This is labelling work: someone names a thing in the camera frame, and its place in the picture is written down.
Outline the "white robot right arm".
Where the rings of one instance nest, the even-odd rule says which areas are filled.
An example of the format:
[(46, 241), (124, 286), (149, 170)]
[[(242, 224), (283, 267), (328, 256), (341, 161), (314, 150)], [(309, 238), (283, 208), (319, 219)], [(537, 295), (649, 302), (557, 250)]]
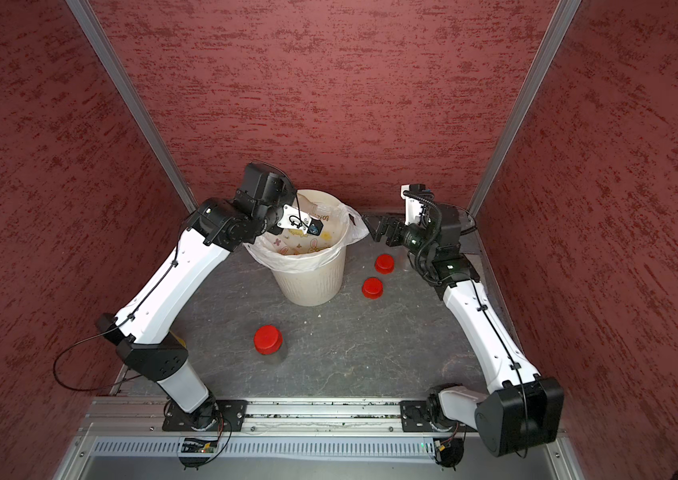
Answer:
[(495, 313), (472, 262), (461, 250), (461, 215), (449, 205), (410, 198), (405, 215), (366, 216), (375, 242), (406, 249), (411, 267), (434, 288), (462, 328), (481, 367), (485, 393), (463, 385), (437, 388), (426, 419), (436, 428), (475, 430), (496, 456), (555, 441), (564, 390), (542, 376)]

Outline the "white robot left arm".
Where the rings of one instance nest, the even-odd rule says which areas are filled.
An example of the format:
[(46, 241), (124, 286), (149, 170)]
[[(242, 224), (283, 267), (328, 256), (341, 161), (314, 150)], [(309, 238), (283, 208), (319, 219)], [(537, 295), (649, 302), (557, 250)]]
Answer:
[(210, 198), (186, 220), (154, 276), (120, 311), (98, 323), (123, 363), (157, 383), (182, 412), (208, 416), (212, 394), (172, 334), (179, 312), (206, 277), (241, 244), (280, 232), (297, 190), (278, 168), (250, 163), (230, 200)]

